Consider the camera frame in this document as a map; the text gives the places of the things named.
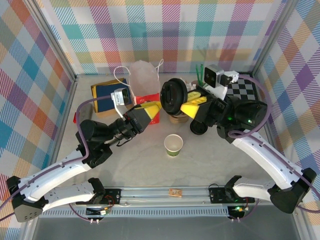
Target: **colorful checkered wall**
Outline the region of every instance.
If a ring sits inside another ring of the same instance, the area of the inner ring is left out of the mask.
[[[0,204],[6,180],[45,166],[53,151],[71,80],[23,0],[0,1]],[[0,219],[13,212],[11,204]],[[17,239],[20,224],[0,222],[0,240]]]
[[[257,74],[273,106],[271,128],[285,156],[318,174],[320,191],[320,0],[300,0]],[[311,193],[306,206],[320,204]],[[320,239],[320,215],[309,214]]]
[[[164,73],[250,71],[286,1],[37,0],[77,74],[162,58]]]

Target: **small label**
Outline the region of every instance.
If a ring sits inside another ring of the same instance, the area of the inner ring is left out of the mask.
[[[182,190],[181,189],[169,188],[169,196],[181,198],[182,197]]]

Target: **paper cup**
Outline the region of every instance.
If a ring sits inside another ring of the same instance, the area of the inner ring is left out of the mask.
[[[164,140],[166,153],[171,157],[178,156],[183,145],[184,145],[184,141],[177,134],[171,134],[167,136]]]

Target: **small camera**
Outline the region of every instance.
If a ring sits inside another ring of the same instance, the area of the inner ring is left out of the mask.
[[[225,71],[217,65],[209,65],[204,68],[204,82],[215,88],[217,83],[220,84],[221,76]]]
[[[127,88],[119,88],[113,94],[116,105],[126,105],[130,101]]]

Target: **red box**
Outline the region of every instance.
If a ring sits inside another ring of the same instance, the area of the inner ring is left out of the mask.
[[[144,104],[146,102],[153,102],[153,101],[159,101],[160,100],[160,94],[152,94],[152,95],[146,95],[146,96],[136,96],[135,101],[136,104]],[[154,119],[150,122],[150,124],[158,124],[160,121],[160,112],[154,117]]]

